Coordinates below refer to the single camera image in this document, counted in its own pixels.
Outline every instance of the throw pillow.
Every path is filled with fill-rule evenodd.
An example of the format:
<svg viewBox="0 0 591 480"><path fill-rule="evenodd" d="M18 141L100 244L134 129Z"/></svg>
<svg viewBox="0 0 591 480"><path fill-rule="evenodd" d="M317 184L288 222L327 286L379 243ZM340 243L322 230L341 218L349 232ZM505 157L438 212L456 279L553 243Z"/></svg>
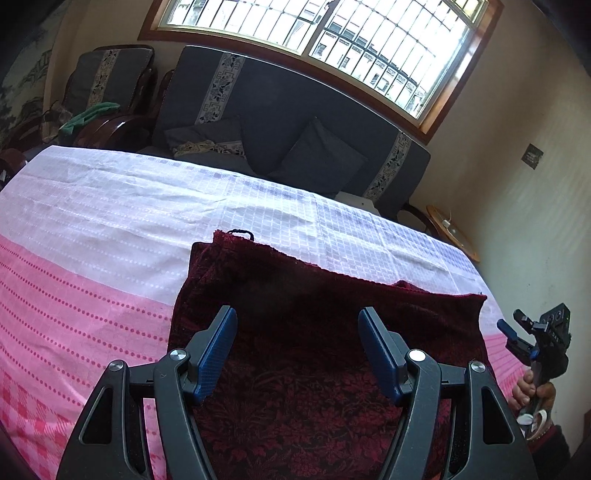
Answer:
<svg viewBox="0 0 591 480"><path fill-rule="evenodd" d="M164 132L166 142L179 158L188 153L216 151L244 157L240 120L238 117L196 124L189 127L173 128Z"/></svg>
<svg viewBox="0 0 591 480"><path fill-rule="evenodd" d="M366 161L366 157L313 118L269 178L334 198Z"/></svg>

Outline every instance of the bed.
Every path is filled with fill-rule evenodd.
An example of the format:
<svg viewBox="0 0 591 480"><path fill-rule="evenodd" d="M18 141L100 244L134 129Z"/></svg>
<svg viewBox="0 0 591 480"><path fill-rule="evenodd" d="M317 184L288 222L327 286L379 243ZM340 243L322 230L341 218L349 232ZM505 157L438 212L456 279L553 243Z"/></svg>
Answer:
<svg viewBox="0 0 591 480"><path fill-rule="evenodd" d="M330 271L429 291L488 296L480 331L501 390L521 364L502 313L455 247L316 194L163 158L50 147L0 193L0 422L41 480L55 478L109 361L166 353L193 242L246 229ZM154 475L165 463L145 406Z"/></svg>

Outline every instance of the metal pivot screw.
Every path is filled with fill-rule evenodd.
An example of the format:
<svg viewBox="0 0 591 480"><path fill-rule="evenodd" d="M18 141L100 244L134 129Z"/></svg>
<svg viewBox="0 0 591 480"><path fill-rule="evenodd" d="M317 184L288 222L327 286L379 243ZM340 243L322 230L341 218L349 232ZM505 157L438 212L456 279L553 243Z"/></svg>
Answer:
<svg viewBox="0 0 591 480"><path fill-rule="evenodd" d="M422 350L410 350L408 357L415 362L422 362L427 358L427 355Z"/></svg>
<svg viewBox="0 0 591 480"><path fill-rule="evenodd" d="M486 370L486 366L485 364L483 364L482 362L479 362L478 360L473 361L470 364L470 368L473 369L475 372L478 373L482 373L484 370Z"/></svg>
<svg viewBox="0 0 591 480"><path fill-rule="evenodd" d="M111 370L112 372L118 372L122 368L123 368L123 360L113 360L109 364L109 370Z"/></svg>
<svg viewBox="0 0 591 480"><path fill-rule="evenodd" d="M187 356L187 352L182 348L177 348L170 352L170 358L175 362L179 362Z"/></svg>

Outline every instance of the green cloth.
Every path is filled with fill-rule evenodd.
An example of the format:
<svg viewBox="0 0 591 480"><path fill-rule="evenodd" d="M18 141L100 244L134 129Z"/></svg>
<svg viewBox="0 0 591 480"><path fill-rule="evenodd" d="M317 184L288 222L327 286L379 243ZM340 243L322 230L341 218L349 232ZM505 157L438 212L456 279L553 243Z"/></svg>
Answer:
<svg viewBox="0 0 591 480"><path fill-rule="evenodd" d="M109 113L116 112L121 107L118 103L103 102L97 103L95 106L91 106L88 110L80 113L79 115L73 116L65 124L60 127L60 135L70 136L74 133L74 129L83 127L86 124L92 122L95 118Z"/></svg>

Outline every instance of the dark gray sofa cushion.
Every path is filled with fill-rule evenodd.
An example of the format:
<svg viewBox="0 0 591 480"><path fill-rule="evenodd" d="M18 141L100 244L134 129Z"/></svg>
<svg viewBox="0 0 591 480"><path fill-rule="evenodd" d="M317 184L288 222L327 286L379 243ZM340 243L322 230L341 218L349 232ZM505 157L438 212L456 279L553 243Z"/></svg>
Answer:
<svg viewBox="0 0 591 480"><path fill-rule="evenodd" d="M154 147L153 145L142 148L138 153L142 155L150 155L150 157L170 158L171 160L174 158L173 153L170 150Z"/></svg>
<svg viewBox="0 0 591 480"><path fill-rule="evenodd" d="M269 178L334 198L365 162L366 157L313 118Z"/></svg>
<svg viewBox="0 0 591 480"><path fill-rule="evenodd" d="M153 55L148 48L114 48L83 53L70 77L64 107L78 115L97 103L114 102L125 112L133 100L139 77ZM94 95L93 105L89 105L91 95Z"/></svg>
<svg viewBox="0 0 591 480"><path fill-rule="evenodd" d="M213 142L220 153L230 153L246 157L242 145L240 119L238 117L209 122L206 124L190 125L189 127L172 128L164 132L169 149L175 158L184 156L183 150L188 145L202 144L207 140Z"/></svg>
<svg viewBox="0 0 591 480"><path fill-rule="evenodd" d="M242 173L249 177L260 178L250 167L246 159L238 155L208 151L203 153L187 153L178 159L205 167L221 168L222 170Z"/></svg>
<svg viewBox="0 0 591 480"><path fill-rule="evenodd" d="M248 162L256 172L267 175L278 168L310 119L318 117L329 131L368 159L342 189L363 196L395 154L400 130L347 95L305 75L249 57L240 57L236 67L236 62L225 61L228 55L206 47L184 48L152 143L166 147L165 130L198 123L205 118L204 112L207 118L239 115ZM384 208L397 212L408 201L429 159L429 152L413 141L395 178L381 193Z"/></svg>

